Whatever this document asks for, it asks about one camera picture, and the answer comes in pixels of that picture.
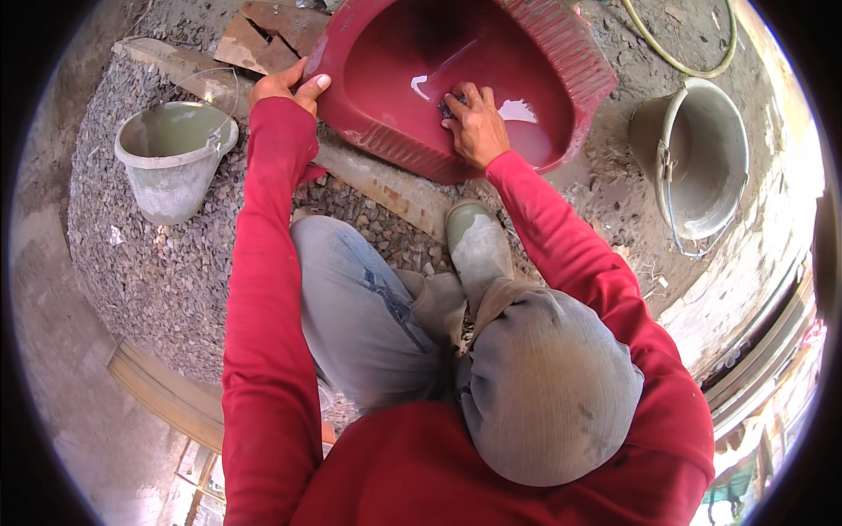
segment worker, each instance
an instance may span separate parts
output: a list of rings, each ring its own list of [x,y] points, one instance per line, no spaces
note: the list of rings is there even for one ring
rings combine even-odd
[[[442,126],[499,191],[547,286],[514,278],[493,214],[457,204],[445,224],[456,286],[442,297],[464,294],[453,303],[466,296],[476,325],[456,356],[418,316],[424,284],[412,294],[353,227],[313,215],[290,228],[293,191],[323,173],[308,163],[331,79],[293,94],[305,65],[249,94],[222,376],[226,522],[688,523],[714,478],[705,397],[626,262],[512,151],[491,88],[455,87],[466,103],[445,95],[455,118]],[[363,413],[324,460],[316,366]]]

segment green hose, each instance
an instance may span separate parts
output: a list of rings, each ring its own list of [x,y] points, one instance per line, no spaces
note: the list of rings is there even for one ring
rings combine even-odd
[[[691,77],[699,78],[714,78],[728,69],[728,66],[731,64],[731,59],[734,58],[734,51],[737,49],[737,17],[734,16],[734,9],[731,6],[731,0],[725,0],[725,3],[728,5],[728,17],[731,19],[731,42],[728,44],[728,51],[725,54],[725,58],[722,59],[722,63],[711,69],[709,72],[700,72],[685,66],[679,61],[676,61],[672,55],[663,50],[663,47],[661,47],[661,45],[655,40],[655,37],[649,33],[646,26],[643,25],[643,21],[640,20],[640,17],[637,16],[637,13],[635,13],[634,8],[632,7],[632,1],[622,0],[622,2],[623,7],[626,8],[626,11],[628,11],[629,16],[631,17],[631,21],[634,22],[635,27],[637,27],[637,30],[641,32],[641,35],[643,35],[646,42],[675,69],[686,75],[690,75]]]

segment plastic bucket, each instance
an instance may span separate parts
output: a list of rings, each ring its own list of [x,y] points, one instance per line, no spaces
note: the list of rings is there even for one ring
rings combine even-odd
[[[749,142],[737,107],[721,89],[700,78],[683,84],[671,96],[640,105],[629,142],[655,187],[663,220],[687,253],[678,237],[721,236],[731,222],[749,181]]]
[[[238,137],[237,123],[219,109],[172,102],[127,119],[114,152],[143,216],[156,225],[175,225],[201,207],[219,161]]]

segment red squat toilet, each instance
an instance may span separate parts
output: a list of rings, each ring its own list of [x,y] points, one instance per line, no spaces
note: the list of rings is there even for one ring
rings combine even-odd
[[[453,150],[438,106],[459,82],[494,90],[512,148],[548,172],[581,149],[617,85],[566,0],[346,0],[306,77],[327,73],[319,116],[346,141],[453,184],[483,174]]]

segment green rubber boot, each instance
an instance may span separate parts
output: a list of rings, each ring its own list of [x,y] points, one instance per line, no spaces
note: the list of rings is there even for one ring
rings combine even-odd
[[[445,219],[447,248],[476,320],[482,297],[498,278],[513,279],[512,252],[506,232],[479,201],[461,201]]]

